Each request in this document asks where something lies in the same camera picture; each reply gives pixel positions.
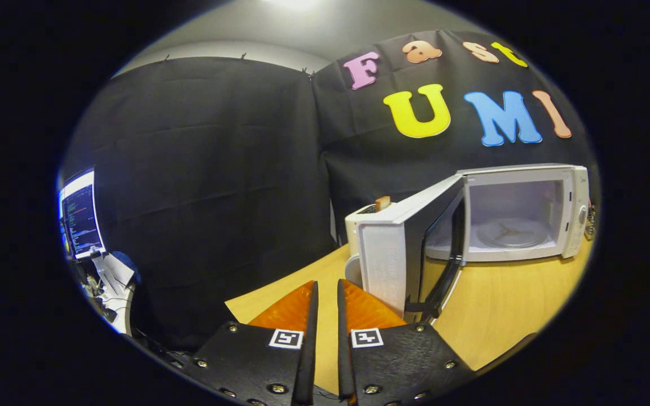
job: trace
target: wooden table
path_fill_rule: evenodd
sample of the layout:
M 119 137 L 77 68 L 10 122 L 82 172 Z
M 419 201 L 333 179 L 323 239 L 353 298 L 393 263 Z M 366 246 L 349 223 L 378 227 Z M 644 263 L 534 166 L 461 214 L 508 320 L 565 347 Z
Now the wooden table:
M 470 262 L 433 326 L 470 368 L 478 370 L 552 319 L 580 280 L 590 251 L 591 242 L 584 238 L 578 254 L 569 259 Z M 239 322 L 247 323 L 294 288 L 318 281 L 315 385 L 335 394 L 337 281 L 345 277 L 349 255 L 345 245 L 281 280 L 225 302 Z

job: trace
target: microwave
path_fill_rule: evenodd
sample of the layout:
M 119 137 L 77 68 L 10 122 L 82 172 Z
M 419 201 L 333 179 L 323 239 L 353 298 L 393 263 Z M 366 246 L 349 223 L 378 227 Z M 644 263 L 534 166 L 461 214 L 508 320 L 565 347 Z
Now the microwave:
M 458 170 L 380 211 L 348 215 L 345 277 L 406 321 L 432 322 L 466 262 L 572 257 L 587 215 L 583 166 Z

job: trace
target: blue letter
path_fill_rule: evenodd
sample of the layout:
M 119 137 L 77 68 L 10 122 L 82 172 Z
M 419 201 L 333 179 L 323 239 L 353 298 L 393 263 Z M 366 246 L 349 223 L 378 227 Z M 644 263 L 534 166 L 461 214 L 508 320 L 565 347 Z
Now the blue letter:
M 510 142 L 516 141 L 516 129 L 520 130 L 518 139 L 522 142 L 541 142 L 543 139 L 523 104 L 521 93 L 503 92 L 503 108 L 483 92 L 467 93 L 463 98 L 472 103 L 480 117 L 485 132 L 481 141 L 486 147 L 503 145 L 505 142 L 495 129 L 496 124 Z

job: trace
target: black backdrop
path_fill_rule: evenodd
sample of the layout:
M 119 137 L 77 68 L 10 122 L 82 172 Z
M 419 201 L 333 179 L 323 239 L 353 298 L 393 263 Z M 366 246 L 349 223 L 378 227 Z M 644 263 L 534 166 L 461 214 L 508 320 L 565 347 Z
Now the black backdrop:
M 257 61 L 174 59 L 114 77 L 82 116 L 62 177 L 95 165 L 109 251 L 142 275 L 133 321 L 196 350 L 224 301 L 333 249 L 310 80 Z
M 427 41 L 443 54 L 413 64 L 401 48 L 411 41 Z M 463 42 L 479 43 L 498 55 L 492 64 L 472 56 Z M 490 46 L 498 42 L 510 48 L 529 65 L 524 69 Z M 342 67 L 358 56 L 376 52 L 377 72 L 371 85 L 353 90 L 353 79 Z M 396 129 L 383 98 L 395 92 L 413 94 L 413 113 L 420 121 L 433 119 L 433 108 L 416 90 L 437 83 L 448 106 L 451 123 L 441 134 L 410 138 Z M 343 219 L 382 195 L 394 201 L 430 187 L 460 169 L 500 165 L 560 164 L 588 168 L 591 198 L 600 203 L 600 178 L 589 134 L 573 106 L 527 56 L 502 38 L 480 33 L 431 30 L 404 34 L 374 44 L 371 48 L 344 56 L 313 78 L 320 123 L 320 146 L 330 173 L 330 189 L 338 234 L 346 242 Z M 559 138 L 543 105 L 531 94 L 542 90 L 569 126 L 572 136 Z M 469 92 L 484 92 L 503 106 L 503 92 L 516 91 L 524 98 L 542 141 L 525 144 L 507 139 L 503 145 L 482 144 L 483 128 L 473 105 L 464 100 Z

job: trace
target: yellow letter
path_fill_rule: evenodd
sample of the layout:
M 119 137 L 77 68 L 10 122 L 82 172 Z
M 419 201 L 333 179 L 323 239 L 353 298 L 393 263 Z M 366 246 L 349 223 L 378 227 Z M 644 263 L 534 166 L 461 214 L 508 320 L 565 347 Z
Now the yellow letter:
M 502 45 L 499 44 L 499 43 L 492 43 L 492 44 L 490 44 L 490 46 L 492 46 L 493 48 L 497 49 L 497 50 L 500 51 L 500 52 L 503 52 L 503 54 L 504 54 L 508 59 L 510 59 L 511 61 L 513 61 L 514 64 L 516 64 L 516 65 L 518 65 L 518 66 L 520 66 L 520 67 L 524 67 L 524 68 L 527 68 L 527 67 L 528 67 L 528 65 L 526 64 L 526 62 L 523 62 L 523 61 L 521 61 L 520 59 L 516 58 L 516 56 L 513 54 L 513 51 L 511 51 L 510 49 L 506 48 L 505 46 L 502 46 Z
M 451 113 L 448 111 L 446 101 L 443 100 L 441 90 L 443 90 L 443 86 L 437 83 L 425 85 L 418 89 L 418 93 L 428 98 L 428 101 L 431 103 L 431 108 L 433 108 L 433 113 L 435 113 L 433 120 L 427 123 L 421 123 L 415 118 L 412 104 L 410 104 L 410 98 L 412 97 L 412 93 L 410 92 L 393 93 L 392 95 L 386 96 L 383 99 L 383 103 L 390 106 L 395 127 L 403 135 L 412 138 L 434 136 L 446 131 L 446 128 L 451 125 Z
M 443 55 L 443 51 L 434 48 L 426 41 L 413 41 L 403 47 L 403 52 L 407 54 L 406 58 L 413 64 L 420 64 L 430 58 L 437 58 Z
M 543 92 L 542 90 L 534 90 L 533 95 L 538 100 L 541 100 L 543 107 L 546 108 L 548 115 L 551 116 L 551 120 L 555 125 L 555 128 L 553 129 L 553 131 L 555 131 L 555 134 L 561 138 L 569 138 L 570 128 L 568 128 L 567 125 L 565 125 L 565 122 L 563 122 L 563 118 L 560 116 L 558 110 L 556 110 L 553 102 L 550 100 L 550 95 L 546 92 Z
M 468 51 L 471 51 L 471 53 L 481 61 L 491 62 L 492 64 L 498 63 L 498 58 L 490 52 L 486 51 L 485 46 L 482 46 L 479 43 L 463 43 L 463 46 Z

